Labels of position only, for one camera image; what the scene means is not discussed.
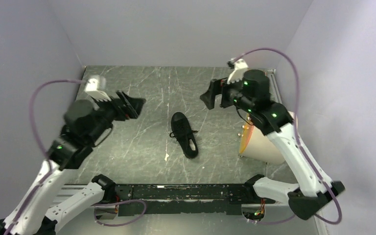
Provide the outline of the black canvas shoe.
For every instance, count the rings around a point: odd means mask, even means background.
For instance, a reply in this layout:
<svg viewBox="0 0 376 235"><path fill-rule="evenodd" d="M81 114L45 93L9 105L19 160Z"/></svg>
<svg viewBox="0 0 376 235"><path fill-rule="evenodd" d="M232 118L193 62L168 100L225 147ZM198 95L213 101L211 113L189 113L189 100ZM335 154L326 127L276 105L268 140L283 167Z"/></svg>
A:
<svg viewBox="0 0 376 235"><path fill-rule="evenodd" d="M181 112L176 112L171 118L170 138L175 138L180 145L183 154L188 159L198 156L199 150L194 134L198 131L192 130L188 118Z"/></svg>

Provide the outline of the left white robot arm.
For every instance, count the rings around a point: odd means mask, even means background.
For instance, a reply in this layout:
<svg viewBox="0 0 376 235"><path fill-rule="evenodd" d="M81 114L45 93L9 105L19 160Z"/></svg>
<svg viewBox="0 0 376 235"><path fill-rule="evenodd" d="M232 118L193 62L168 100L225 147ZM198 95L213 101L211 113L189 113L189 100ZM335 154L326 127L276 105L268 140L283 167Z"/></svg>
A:
<svg viewBox="0 0 376 235"><path fill-rule="evenodd" d="M106 139L104 132L112 130L113 122L137 119L145 102L120 91L107 100L74 101L33 184L16 208L0 219L0 235L54 235L86 208L117 202L115 182L100 174L80 192L52 205L73 172Z"/></svg>

